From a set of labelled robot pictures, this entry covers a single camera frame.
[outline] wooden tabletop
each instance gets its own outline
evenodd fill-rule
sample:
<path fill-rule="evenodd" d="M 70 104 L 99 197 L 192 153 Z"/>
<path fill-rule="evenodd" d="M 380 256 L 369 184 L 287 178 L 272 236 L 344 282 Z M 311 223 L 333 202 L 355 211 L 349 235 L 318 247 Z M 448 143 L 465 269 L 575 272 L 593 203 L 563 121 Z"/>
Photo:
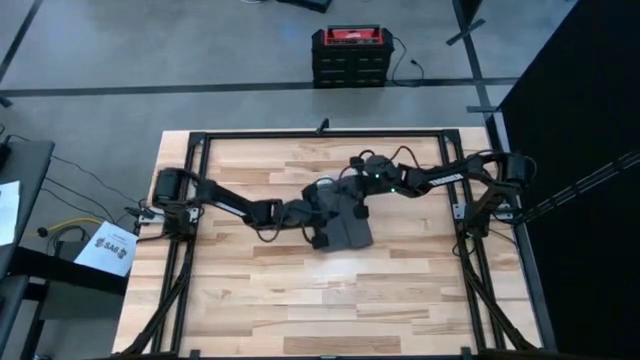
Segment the wooden tabletop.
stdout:
<path fill-rule="evenodd" d="M 460 128 L 460 134 L 466 154 L 489 148 L 484 128 Z M 184 166 L 188 135 L 164 132 L 154 176 L 162 168 Z M 399 145 L 413 149 L 423 167 L 440 165 L 431 138 L 228 139 L 213 140 L 207 175 L 251 200 L 286 201 L 300 198 L 323 175 L 337 176 L 364 149 L 390 156 Z M 412 163 L 405 152 L 397 160 Z M 484 187 L 472 186 L 478 198 Z M 329 254 L 313 251 L 300 231 L 283 231 L 273 243 L 263 243 L 239 218 L 207 207 L 198 229 L 181 355 L 191 349 L 203 356 L 433 355 L 473 348 L 446 189 L 418 199 L 369 197 L 366 203 L 373 246 Z M 491 227 L 512 237 L 504 224 Z M 141 236 L 159 232 L 148 227 Z M 128 346 L 155 311 L 168 245 L 138 245 L 114 351 Z M 490 234 L 485 246 L 499 305 L 539 345 L 514 244 Z M 481 309 L 491 345 L 488 314 Z M 173 315 L 163 348 L 169 346 Z"/>

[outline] concrete floor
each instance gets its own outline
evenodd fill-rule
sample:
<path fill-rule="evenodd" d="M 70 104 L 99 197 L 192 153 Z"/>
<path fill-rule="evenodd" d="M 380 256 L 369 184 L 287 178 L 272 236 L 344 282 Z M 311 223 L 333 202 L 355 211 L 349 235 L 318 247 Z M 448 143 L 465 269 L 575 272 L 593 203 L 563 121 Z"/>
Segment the concrete floor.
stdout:
<path fill-rule="evenodd" d="M 31 0 L 0 3 L 0 59 Z M 473 33 L 485 77 L 518 77 L 573 6 L 565 0 L 485 0 Z M 327 14 L 269 1 L 44 0 L 2 89 L 311 81 L 310 36 L 331 24 L 379 23 L 409 48 L 427 78 L 471 77 L 449 0 L 334 0 Z M 392 63 L 399 57 L 396 51 Z M 416 78 L 408 64 L 398 79 Z M 498 105 L 510 86 L 489 86 Z M 467 105 L 473 86 L 200 94 L 13 98 L 0 108 L 7 133 L 51 139 L 55 153 L 94 171 L 133 198 L 146 196 L 160 134 L 170 129 L 482 126 Z M 126 201 L 73 168 L 53 162 L 49 176 L 119 216 Z M 60 189 L 47 188 L 91 207 Z M 29 230 L 81 215 L 43 194 Z M 43 249 L 42 240 L 24 246 Z M 70 299 L 69 306 L 83 299 Z M 16 359 L 31 304 L 21 309 L 3 359 Z M 54 359 L 106 356 L 117 319 L 50 321 L 39 352 Z"/>

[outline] light wood surface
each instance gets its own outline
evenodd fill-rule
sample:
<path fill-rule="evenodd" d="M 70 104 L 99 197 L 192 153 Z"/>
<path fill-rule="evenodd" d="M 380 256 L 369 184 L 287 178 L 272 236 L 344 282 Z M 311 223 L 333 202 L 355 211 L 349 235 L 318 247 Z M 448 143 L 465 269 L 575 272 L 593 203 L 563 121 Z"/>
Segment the light wood surface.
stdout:
<path fill-rule="evenodd" d="M 460 132 L 465 153 L 489 147 L 483 128 Z M 184 165 L 187 138 L 186 131 L 164 132 L 156 171 Z M 390 156 L 399 145 L 412 148 L 423 167 L 440 164 L 435 139 L 214 140 L 208 176 L 248 199 L 288 200 L 320 176 L 337 176 L 363 149 Z M 405 152 L 397 160 L 411 164 Z M 472 185 L 477 198 L 484 188 Z M 419 199 L 387 194 L 366 203 L 374 245 L 330 254 L 313 251 L 294 230 L 262 243 L 238 218 L 207 207 L 181 354 L 197 348 L 203 356 L 431 355 L 473 348 L 459 259 L 451 253 L 455 237 L 445 188 Z M 512 236 L 504 224 L 492 228 Z M 141 236 L 159 231 L 144 228 Z M 491 234 L 485 246 L 499 304 L 539 345 L 514 245 Z M 156 309 L 167 249 L 162 240 L 138 246 L 114 351 L 129 345 Z M 492 344 L 488 314 L 481 310 Z M 173 313 L 167 319 L 164 348 Z"/>

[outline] yellow cable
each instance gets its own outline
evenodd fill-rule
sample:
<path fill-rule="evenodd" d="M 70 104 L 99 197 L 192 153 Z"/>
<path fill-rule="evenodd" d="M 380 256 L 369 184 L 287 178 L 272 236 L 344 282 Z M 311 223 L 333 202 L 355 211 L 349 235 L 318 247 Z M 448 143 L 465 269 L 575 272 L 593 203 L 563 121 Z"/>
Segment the yellow cable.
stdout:
<path fill-rule="evenodd" d="M 60 229 L 62 227 L 65 227 L 65 226 L 68 226 L 68 225 L 71 225 L 71 224 L 75 224 L 75 223 L 78 223 L 78 222 L 92 222 L 94 224 L 102 225 L 102 221 L 100 221 L 98 219 L 85 217 L 85 218 L 75 218 L 75 219 L 63 221 L 61 223 L 55 224 L 55 225 L 53 225 L 51 227 L 48 227 L 46 229 L 47 229 L 47 231 L 51 232 L 51 231 L 55 231 L 55 230 L 58 230 L 58 229 Z M 35 233 L 29 234 L 29 236 L 40 236 L 40 235 L 38 235 L 38 233 L 35 232 Z"/>

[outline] white paper sheet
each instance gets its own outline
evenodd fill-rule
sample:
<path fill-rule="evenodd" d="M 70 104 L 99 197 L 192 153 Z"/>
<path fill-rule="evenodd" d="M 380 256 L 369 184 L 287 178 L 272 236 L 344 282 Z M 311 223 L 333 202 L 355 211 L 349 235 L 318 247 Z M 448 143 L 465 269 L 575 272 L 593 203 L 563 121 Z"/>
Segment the white paper sheet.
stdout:
<path fill-rule="evenodd" d="M 0 185 L 0 245 L 11 244 L 16 236 L 20 182 Z"/>
<path fill-rule="evenodd" d="M 74 262 L 125 276 L 133 263 L 137 240 L 134 234 L 105 221 Z"/>

